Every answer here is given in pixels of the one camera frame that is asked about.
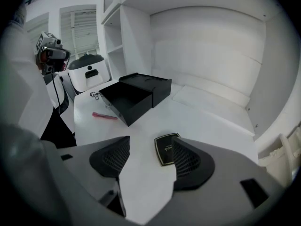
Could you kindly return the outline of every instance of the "black card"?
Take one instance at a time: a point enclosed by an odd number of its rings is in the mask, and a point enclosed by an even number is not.
[[[180,137],[178,133],[168,134],[155,139],[156,152],[162,166],[171,165],[173,161],[172,137]]]

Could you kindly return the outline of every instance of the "camera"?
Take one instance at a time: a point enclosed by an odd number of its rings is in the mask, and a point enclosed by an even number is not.
[[[70,52],[63,49],[62,41],[52,33],[42,32],[36,44],[38,60],[42,66],[42,75],[64,71],[65,61],[69,60]]]

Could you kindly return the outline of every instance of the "black label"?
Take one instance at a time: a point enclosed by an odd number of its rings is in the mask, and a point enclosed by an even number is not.
[[[156,152],[162,166],[174,163],[172,138],[180,137],[178,133],[168,134],[155,139]]]
[[[45,32],[45,34],[52,39],[56,39],[56,37],[52,33]]]
[[[40,35],[40,37],[39,37],[39,40],[38,40],[38,42],[37,42],[37,45],[36,45],[36,47],[37,47],[37,50],[39,50],[39,48],[40,48],[40,46],[41,46],[41,43],[42,43],[42,41],[43,41],[43,35],[41,34],[41,35]]]

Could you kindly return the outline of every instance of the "black slot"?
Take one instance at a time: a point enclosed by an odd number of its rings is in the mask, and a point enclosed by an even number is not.
[[[65,155],[62,155],[61,156],[61,159],[63,160],[63,161],[65,161],[65,160],[68,160],[68,159],[70,159],[70,158],[72,158],[73,156],[71,156],[70,154],[65,154]]]
[[[240,184],[244,188],[254,208],[260,206],[269,197],[253,178],[240,181]]]
[[[98,75],[98,70],[91,70],[91,71],[86,72],[86,74],[85,74],[86,79],[91,78],[95,75]]]

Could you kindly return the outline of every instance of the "white table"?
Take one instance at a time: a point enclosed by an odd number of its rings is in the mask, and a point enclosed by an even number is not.
[[[193,110],[172,100],[182,86],[172,85],[169,97],[150,109],[130,127],[117,121],[95,118],[92,112],[115,114],[105,108],[97,92],[117,81],[110,81],[75,97],[74,123],[77,145],[86,145],[114,137],[130,136],[130,156],[120,174],[120,187],[127,219],[145,224],[170,200],[176,180],[174,165],[162,167],[154,139],[177,132],[183,138],[237,151],[258,162],[257,150],[250,135],[227,126],[209,114]]]

